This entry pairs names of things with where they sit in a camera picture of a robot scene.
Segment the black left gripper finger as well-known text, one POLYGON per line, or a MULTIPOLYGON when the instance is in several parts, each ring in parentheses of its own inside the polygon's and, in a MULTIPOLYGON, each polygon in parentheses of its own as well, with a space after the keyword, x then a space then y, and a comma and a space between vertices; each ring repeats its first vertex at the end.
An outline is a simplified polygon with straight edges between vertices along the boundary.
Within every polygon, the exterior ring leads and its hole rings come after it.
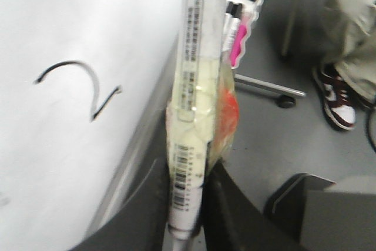
POLYGON ((204 186, 202 224, 207 250, 302 250, 248 200, 222 163, 204 186))

